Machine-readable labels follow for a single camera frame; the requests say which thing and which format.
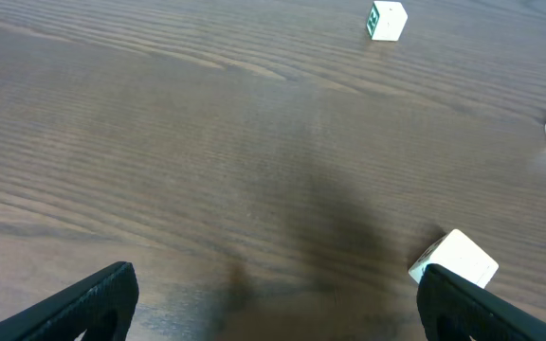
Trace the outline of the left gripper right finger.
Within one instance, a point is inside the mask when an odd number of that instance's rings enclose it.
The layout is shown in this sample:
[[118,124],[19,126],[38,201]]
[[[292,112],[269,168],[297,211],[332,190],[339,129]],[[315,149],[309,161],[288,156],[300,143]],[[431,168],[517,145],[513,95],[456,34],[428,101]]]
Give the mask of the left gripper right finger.
[[417,308],[428,341],[546,341],[546,323],[439,264],[426,267]]

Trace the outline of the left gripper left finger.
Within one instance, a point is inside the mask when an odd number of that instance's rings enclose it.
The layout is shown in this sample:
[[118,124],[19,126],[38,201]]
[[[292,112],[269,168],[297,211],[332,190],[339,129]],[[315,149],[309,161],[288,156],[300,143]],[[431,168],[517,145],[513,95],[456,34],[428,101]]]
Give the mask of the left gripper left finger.
[[133,264],[115,262],[0,322],[0,341],[124,341],[139,296]]

